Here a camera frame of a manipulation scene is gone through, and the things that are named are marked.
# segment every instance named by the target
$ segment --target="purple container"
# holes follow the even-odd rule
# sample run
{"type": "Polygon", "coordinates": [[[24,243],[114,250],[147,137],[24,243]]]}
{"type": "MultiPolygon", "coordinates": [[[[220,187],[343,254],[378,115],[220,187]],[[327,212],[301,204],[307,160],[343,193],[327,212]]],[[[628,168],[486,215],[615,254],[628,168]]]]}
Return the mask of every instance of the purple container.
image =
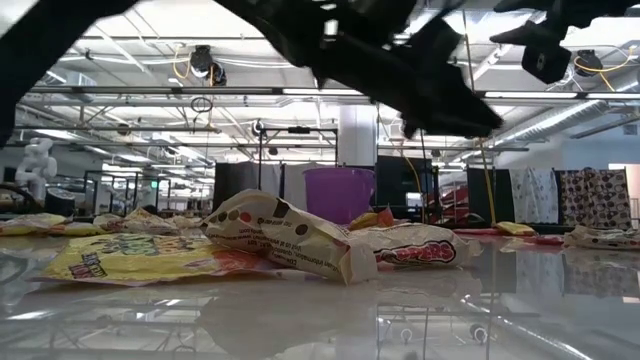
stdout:
{"type": "Polygon", "coordinates": [[[366,169],[320,168],[304,172],[307,211],[346,225],[369,210],[375,173],[366,169]]]}

